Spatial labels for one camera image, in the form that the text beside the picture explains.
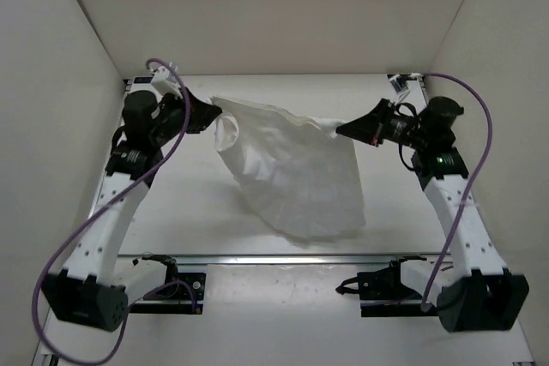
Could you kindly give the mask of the white skirt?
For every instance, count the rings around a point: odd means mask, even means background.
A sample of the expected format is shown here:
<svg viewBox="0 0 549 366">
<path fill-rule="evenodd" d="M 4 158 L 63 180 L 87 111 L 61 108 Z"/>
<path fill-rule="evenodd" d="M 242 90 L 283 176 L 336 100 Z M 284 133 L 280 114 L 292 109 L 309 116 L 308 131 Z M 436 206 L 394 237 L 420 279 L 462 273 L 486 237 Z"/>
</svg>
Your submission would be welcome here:
<svg viewBox="0 0 549 366">
<path fill-rule="evenodd" d="M 214 97 L 214 147 L 250 209 L 299 241 L 352 235 L 365 226 L 353 141 L 340 119 L 292 114 L 275 105 Z"/>
</svg>

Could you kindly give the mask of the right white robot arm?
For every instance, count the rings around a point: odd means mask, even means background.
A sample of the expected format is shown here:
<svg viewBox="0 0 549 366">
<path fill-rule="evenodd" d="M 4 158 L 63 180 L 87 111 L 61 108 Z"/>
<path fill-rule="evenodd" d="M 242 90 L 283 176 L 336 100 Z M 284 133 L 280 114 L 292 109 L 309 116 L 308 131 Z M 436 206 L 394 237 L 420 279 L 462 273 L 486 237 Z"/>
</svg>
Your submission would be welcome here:
<svg viewBox="0 0 549 366">
<path fill-rule="evenodd" d="M 448 332 L 509 331 L 529 292 L 493 245 L 470 193 L 473 179 L 454 145 L 452 126 L 463 108 L 437 97 L 422 111 L 381 99 L 368 114 L 337 127 L 339 135 L 377 147 L 391 141 L 413 149 L 410 170 L 432 204 L 452 259 L 447 270 L 426 258 L 396 258 L 376 272 L 358 273 L 356 291 L 366 303 L 425 299 Z"/>
</svg>

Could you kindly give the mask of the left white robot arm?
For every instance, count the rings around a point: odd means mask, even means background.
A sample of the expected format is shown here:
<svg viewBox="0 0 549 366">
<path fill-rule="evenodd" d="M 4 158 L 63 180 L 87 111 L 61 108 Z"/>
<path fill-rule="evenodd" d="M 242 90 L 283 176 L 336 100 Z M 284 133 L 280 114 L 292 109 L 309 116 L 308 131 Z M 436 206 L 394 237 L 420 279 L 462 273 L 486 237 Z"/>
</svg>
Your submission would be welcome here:
<svg viewBox="0 0 549 366">
<path fill-rule="evenodd" d="M 124 99 L 94 219 L 58 273 L 40 283 L 60 321 L 114 332 L 138 296 L 117 280 L 118 252 L 136 209 L 166 160 L 162 148 L 181 133 L 199 134 L 222 113 L 193 94 L 162 98 L 138 90 Z"/>
</svg>

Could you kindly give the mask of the left blue corner sticker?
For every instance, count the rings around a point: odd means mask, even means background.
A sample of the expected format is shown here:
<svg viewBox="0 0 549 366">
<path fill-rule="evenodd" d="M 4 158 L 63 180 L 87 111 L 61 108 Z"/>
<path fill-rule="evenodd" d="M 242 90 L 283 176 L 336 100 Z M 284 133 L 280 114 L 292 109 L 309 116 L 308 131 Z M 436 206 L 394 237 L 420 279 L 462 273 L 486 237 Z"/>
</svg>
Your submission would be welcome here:
<svg viewBox="0 0 549 366">
<path fill-rule="evenodd" d="M 151 76 L 137 76 L 133 79 L 134 84 L 150 84 L 151 81 Z"/>
</svg>

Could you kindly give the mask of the right aluminium table rail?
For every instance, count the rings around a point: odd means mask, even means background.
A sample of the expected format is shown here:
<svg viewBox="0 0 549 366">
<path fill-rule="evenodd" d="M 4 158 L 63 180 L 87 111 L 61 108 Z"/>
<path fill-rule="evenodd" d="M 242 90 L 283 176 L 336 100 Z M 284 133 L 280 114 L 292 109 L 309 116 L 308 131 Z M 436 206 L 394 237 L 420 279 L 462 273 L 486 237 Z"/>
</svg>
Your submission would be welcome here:
<svg viewBox="0 0 549 366">
<path fill-rule="evenodd" d="M 424 73 L 423 76 L 442 78 L 464 87 L 478 101 L 486 118 L 486 146 L 479 163 L 472 172 L 468 171 L 454 144 L 452 147 L 420 147 L 415 150 L 413 156 L 413 165 L 420 168 L 416 175 L 424 193 L 427 195 L 439 193 L 439 197 L 433 198 L 431 203 L 445 230 L 446 243 L 451 244 L 454 237 L 465 233 L 468 229 L 461 223 L 462 215 L 466 208 L 473 205 L 469 194 L 474 180 L 489 155 L 493 139 L 493 122 L 486 102 L 466 82 L 442 73 Z"/>
</svg>

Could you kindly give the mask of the left aluminium table rail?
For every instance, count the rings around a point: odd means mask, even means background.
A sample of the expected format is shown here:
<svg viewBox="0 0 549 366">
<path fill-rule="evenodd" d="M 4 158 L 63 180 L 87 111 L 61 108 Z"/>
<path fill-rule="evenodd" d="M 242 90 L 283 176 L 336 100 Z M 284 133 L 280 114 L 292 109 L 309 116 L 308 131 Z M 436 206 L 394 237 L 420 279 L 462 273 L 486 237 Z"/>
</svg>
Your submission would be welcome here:
<svg viewBox="0 0 549 366">
<path fill-rule="evenodd" d="M 95 189 L 95 192 L 94 192 L 94 198 L 93 198 L 88 216 L 86 218 L 86 222 L 89 220 L 89 218 L 91 218 L 94 215 L 94 213 L 96 211 L 96 208 L 98 207 L 98 204 L 99 204 L 100 192 L 101 192 L 101 188 L 102 188 L 104 178 L 105 178 L 105 175 L 106 175 L 106 165 L 108 163 L 108 160 L 109 160 L 110 155 L 111 155 L 111 150 L 112 150 L 112 137 L 113 137 L 114 132 L 116 131 L 116 129 L 118 129 L 123 124 L 122 114 L 121 114 L 122 113 L 122 107 L 123 107 L 123 104 L 124 104 L 124 98 L 131 89 L 131 85 L 132 85 L 132 82 L 133 82 L 132 79 L 133 78 L 129 78 L 129 77 L 124 77 L 123 78 L 123 83 L 124 83 L 124 90 L 122 91 L 122 95 L 123 95 L 122 102 L 123 103 L 121 103 L 120 106 L 118 107 L 117 121 L 115 123 L 114 130 L 109 134 L 110 137 L 108 137 L 108 140 L 107 140 L 105 161 L 103 162 L 101 172 L 99 174 L 99 180 L 98 180 L 97 185 L 96 185 L 96 189 Z"/>
</svg>

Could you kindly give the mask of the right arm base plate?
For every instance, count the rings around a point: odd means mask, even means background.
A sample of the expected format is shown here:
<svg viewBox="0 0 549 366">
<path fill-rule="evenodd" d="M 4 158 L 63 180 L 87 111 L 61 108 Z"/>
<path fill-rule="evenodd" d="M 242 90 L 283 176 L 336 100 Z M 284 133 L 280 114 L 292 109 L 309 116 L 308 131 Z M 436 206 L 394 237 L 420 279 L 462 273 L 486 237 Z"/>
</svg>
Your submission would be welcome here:
<svg viewBox="0 0 549 366">
<path fill-rule="evenodd" d="M 358 272 L 343 280 L 335 291 L 340 295 L 358 296 L 362 318 L 437 317 L 434 307 L 424 312 L 419 302 L 421 295 L 401 282 L 401 269 L 409 261 L 427 259 L 419 255 L 396 257 L 382 269 Z"/>
</svg>

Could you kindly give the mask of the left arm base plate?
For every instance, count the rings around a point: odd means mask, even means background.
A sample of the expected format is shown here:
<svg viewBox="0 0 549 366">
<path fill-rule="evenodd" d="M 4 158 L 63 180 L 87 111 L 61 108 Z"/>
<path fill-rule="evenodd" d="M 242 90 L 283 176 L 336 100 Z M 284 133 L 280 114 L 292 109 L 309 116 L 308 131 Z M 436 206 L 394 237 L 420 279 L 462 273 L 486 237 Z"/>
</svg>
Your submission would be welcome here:
<svg viewBox="0 0 549 366">
<path fill-rule="evenodd" d="M 204 309 L 206 267 L 179 267 L 173 285 L 145 296 L 130 308 L 132 314 L 201 315 Z"/>
</svg>

